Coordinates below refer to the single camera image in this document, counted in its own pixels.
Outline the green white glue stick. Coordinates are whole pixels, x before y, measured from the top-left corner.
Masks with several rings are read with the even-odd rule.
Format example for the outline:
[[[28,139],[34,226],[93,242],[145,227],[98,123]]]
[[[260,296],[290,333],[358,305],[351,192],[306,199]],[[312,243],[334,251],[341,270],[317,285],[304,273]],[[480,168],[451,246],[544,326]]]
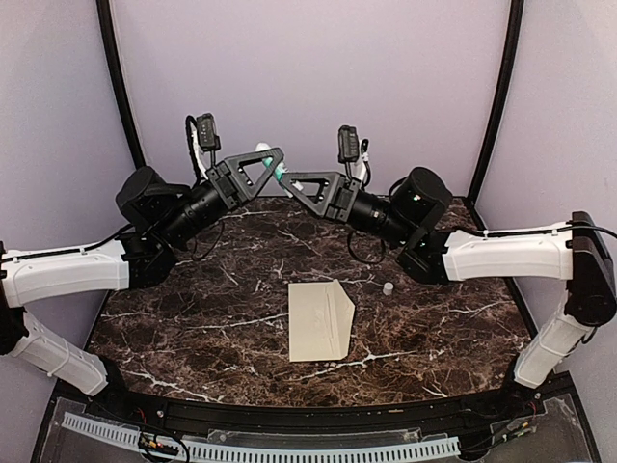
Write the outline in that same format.
[[[259,142],[255,146],[255,150],[256,151],[267,151],[267,150],[270,150],[271,148],[272,147],[270,145],[268,145],[267,143],[265,143],[265,142]],[[273,158],[270,157],[270,156],[265,157],[265,158],[262,159],[262,164],[265,167],[269,167],[272,163],[273,163]],[[288,172],[288,169],[287,169],[286,165],[284,164],[283,161],[281,161],[277,165],[277,167],[274,169],[273,178],[277,181],[279,186],[285,191],[285,194],[289,198],[291,198],[292,197],[291,193],[282,185],[282,177],[287,172]],[[300,182],[298,182],[298,181],[294,181],[292,183],[292,185],[298,191],[302,191],[304,189],[303,185]]]

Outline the white glue stick cap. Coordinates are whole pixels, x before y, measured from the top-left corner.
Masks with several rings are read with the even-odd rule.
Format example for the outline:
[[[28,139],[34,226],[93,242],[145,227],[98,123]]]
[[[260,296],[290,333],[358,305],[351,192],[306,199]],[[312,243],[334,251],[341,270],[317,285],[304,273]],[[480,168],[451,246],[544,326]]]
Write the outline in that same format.
[[[385,295],[392,295],[394,289],[393,283],[386,282],[383,284],[382,291]]]

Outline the cream paper envelope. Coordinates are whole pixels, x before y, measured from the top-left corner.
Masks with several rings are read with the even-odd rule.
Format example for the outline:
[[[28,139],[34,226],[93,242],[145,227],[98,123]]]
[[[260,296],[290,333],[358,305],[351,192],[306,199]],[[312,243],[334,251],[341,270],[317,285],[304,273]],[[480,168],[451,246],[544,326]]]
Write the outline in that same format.
[[[291,363],[338,361],[349,353],[355,305],[338,280],[288,285]]]

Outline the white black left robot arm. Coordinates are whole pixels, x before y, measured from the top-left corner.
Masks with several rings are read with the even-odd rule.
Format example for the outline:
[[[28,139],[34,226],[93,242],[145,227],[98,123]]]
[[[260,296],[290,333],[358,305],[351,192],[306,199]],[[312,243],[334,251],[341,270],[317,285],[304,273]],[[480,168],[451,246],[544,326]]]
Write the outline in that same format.
[[[25,309],[47,298],[97,290],[148,288],[164,282],[176,251],[223,216],[253,200],[283,160],[279,148],[227,157],[190,187],[171,184],[150,166],[136,170],[116,197],[127,225],[94,244],[1,252],[1,352],[81,393],[97,396],[116,421],[136,412],[110,360],[52,332]]]

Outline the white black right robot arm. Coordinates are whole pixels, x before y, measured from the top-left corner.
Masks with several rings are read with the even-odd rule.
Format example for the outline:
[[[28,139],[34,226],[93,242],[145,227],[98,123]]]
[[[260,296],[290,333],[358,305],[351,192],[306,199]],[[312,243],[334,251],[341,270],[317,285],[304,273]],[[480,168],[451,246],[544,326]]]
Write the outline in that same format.
[[[545,227],[510,231],[437,230],[452,195],[433,171],[416,167],[381,199],[360,180],[337,172],[284,173],[282,187],[312,215],[378,237],[398,250],[404,272],[418,283],[445,285],[481,278],[560,280],[566,293],[549,320],[518,355],[512,382],[497,391],[492,409],[511,419],[529,401],[529,390],[579,344],[616,315],[613,260],[603,237],[583,211]]]

